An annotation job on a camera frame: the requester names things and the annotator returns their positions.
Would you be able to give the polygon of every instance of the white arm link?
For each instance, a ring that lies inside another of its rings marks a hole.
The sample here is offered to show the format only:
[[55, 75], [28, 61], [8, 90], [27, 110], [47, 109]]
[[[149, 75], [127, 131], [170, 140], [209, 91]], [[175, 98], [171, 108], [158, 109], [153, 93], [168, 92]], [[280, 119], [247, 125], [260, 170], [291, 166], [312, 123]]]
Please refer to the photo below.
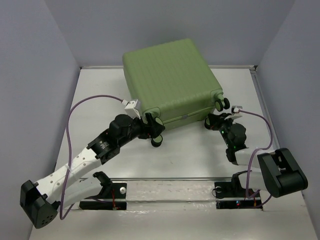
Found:
[[93, 176], [85, 180], [78, 180], [65, 191], [63, 207], [67, 208], [69, 205], [80, 202], [85, 198], [98, 195], [103, 188], [100, 183]]
[[[236, 160], [237, 164], [248, 166], [249, 160], [250, 160], [250, 157], [251, 157], [253, 151], [254, 151], [254, 149], [252, 149], [252, 148], [245, 148], [245, 149], [241, 149], [239, 151], [236, 151], [234, 153], [234, 155], [235, 155], [235, 160]], [[270, 152], [272, 152], [272, 150], [268, 150], [268, 151], [259, 150], [254, 155], [251, 166], [254, 168], [260, 168], [257, 156], [259, 154], [270, 153]]]
[[[96, 153], [91, 149], [83, 149], [82, 152], [72, 160], [68, 186], [74, 184], [84, 174], [101, 166], [100, 159], [96, 159]], [[63, 183], [68, 169], [68, 164], [62, 166], [49, 176], [37, 181], [36, 187], [41, 195], [47, 195], [48, 203], [52, 204], [61, 197]]]
[[[240, 180], [241, 187], [245, 189], [247, 184], [247, 173], [245, 172], [240, 174], [239, 180]], [[260, 189], [260, 190], [268, 191], [261, 172], [256, 172], [256, 171], [250, 172], [249, 189], [254, 189], [254, 190]]]

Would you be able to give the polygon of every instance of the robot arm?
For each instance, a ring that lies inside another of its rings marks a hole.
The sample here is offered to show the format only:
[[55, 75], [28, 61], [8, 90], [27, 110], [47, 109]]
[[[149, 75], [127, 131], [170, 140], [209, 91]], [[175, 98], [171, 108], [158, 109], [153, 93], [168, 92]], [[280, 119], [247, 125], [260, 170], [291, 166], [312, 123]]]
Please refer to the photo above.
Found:
[[[239, 112], [209, 114], [204, 126], [209, 130], [219, 131], [226, 145], [226, 156], [234, 165], [248, 166], [253, 150], [245, 145], [247, 139], [246, 128], [239, 123], [233, 123], [239, 118]], [[308, 187], [308, 180], [287, 148], [275, 151], [256, 150], [252, 156], [251, 166], [260, 171], [250, 173], [249, 188], [268, 191], [271, 196], [281, 196], [304, 190]], [[237, 191], [247, 187], [247, 171], [235, 173], [232, 182]]]
[[[140, 117], [131, 118], [120, 114], [110, 123], [109, 128], [91, 141], [72, 161], [71, 166], [64, 165], [49, 176], [33, 183], [28, 180], [21, 186], [20, 205], [36, 228], [49, 224], [58, 214], [59, 199], [64, 188], [73, 185], [68, 191], [65, 206], [73, 204], [88, 196], [97, 195], [110, 188], [111, 181], [104, 173], [96, 172], [85, 184], [77, 182], [84, 174], [100, 167], [119, 154], [120, 148], [135, 138], [162, 140], [161, 133], [165, 130], [159, 118], [145, 114], [147, 123]], [[69, 178], [65, 185], [65, 177], [69, 169]]]

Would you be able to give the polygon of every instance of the black plastic base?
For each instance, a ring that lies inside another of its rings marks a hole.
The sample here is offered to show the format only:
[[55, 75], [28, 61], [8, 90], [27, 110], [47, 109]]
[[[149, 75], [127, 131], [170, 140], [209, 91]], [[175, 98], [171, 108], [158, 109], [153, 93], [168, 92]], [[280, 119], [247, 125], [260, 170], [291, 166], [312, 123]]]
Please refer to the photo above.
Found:
[[[120, 192], [120, 188], [127, 188], [127, 183], [126, 182], [113, 182], [112, 183], [112, 188], [111, 191], [114, 191], [114, 198], [115, 199], [126, 199], [127, 193], [122, 194]], [[111, 191], [108, 192], [100, 192], [100, 194], [96, 196], [89, 197], [89, 199], [112, 199], [112, 193]]]
[[261, 200], [231, 200], [216, 201], [216, 209], [263, 209], [263, 207], [255, 207], [261, 204]]
[[[81, 201], [79, 207], [82, 210], [113, 210], [112, 201], [98, 202], [98, 201]], [[116, 210], [127, 210], [127, 203], [125, 201], [115, 202]]]
[[215, 197], [217, 199], [224, 198], [245, 198], [246, 190], [237, 186], [234, 182], [231, 181], [217, 181], [214, 183], [215, 188]]

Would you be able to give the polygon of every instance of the red wire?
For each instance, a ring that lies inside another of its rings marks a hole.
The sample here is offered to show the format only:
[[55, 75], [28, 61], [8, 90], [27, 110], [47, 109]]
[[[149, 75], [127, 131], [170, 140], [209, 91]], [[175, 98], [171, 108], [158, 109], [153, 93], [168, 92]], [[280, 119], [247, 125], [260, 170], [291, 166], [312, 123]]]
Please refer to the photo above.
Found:
[[253, 197], [253, 200], [254, 200], [254, 206], [256, 206], [257, 205], [256, 197]]
[[111, 194], [112, 194], [112, 207], [115, 208], [116, 207], [116, 200], [115, 200], [115, 190], [114, 189], [112, 189]]

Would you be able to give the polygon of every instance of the green suitcase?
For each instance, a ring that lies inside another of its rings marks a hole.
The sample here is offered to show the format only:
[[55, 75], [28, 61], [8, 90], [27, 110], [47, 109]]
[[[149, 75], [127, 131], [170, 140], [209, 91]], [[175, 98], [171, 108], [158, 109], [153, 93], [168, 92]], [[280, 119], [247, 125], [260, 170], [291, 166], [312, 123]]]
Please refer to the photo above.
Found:
[[166, 130], [206, 118], [213, 108], [230, 107], [208, 64], [190, 39], [127, 52], [125, 80], [140, 111], [159, 117]]

